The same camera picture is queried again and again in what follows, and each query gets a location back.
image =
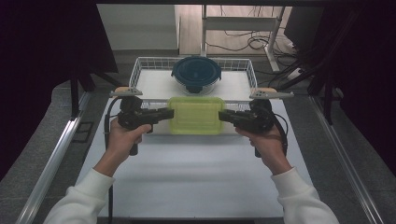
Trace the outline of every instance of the person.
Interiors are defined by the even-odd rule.
[[[142,134],[150,129],[150,125],[142,125],[128,131],[118,124],[117,118],[113,119],[106,152],[78,184],[68,188],[66,195],[50,210],[45,223],[96,223],[97,215],[105,206],[106,193],[115,181],[112,176],[128,159],[132,144],[140,143]],[[329,206],[319,199],[316,189],[306,184],[296,168],[289,164],[276,126],[264,134],[235,130],[249,138],[250,144],[262,155],[262,162],[272,172],[286,224],[338,223]]]

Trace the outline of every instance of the yellow container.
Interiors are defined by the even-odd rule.
[[[223,124],[219,120],[219,111],[225,109],[225,103],[219,97],[172,97],[168,108],[175,110],[173,119],[169,119],[172,134],[219,134]]]

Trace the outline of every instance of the white desk leg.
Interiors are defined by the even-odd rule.
[[[202,5],[202,42],[201,56],[206,57],[206,5]]]
[[[271,64],[273,72],[279,71],[279,66],[277,66],[276,59],[274,57],[274,44],[276,41],[277,32],[279,31],[280,23],[282,22],[283,13],[285,12],[285,7],[282,7],[279,14],[276,16],[276,23],[274,30],[271,33],[268,45],[265,47],[265,53],[267,55],[268,61]]]

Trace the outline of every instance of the human hand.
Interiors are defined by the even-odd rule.
[[[129,131],[119,125],[118,118],[111,120],[106,152],[93,169],[103,175],[113,176],[120,164],[128,159],[132,145],[140,143],[142,134],[150,130],[151,125],[145,124]]]
[[[280,132],[275,125],[266,133],[250,133],[239,128],[235,128],[235,131],[249,138],[250,144],[257,148],[262,155],[262,162],[273,175],[280,175],[291,169],[291,165],[283,153]]]

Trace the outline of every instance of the white sleeve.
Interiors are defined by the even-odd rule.
[[[290,223],[338,223],[332,210],[323,203],[317,190],[303,181],[295,168],[272,179],[279,192],[277,200],[284,208],[284,221]]]
[[[114,178],[91,169],[80,183],[67,189],[66,196],[52,207],[44,223],[96,223],[113,183]]]

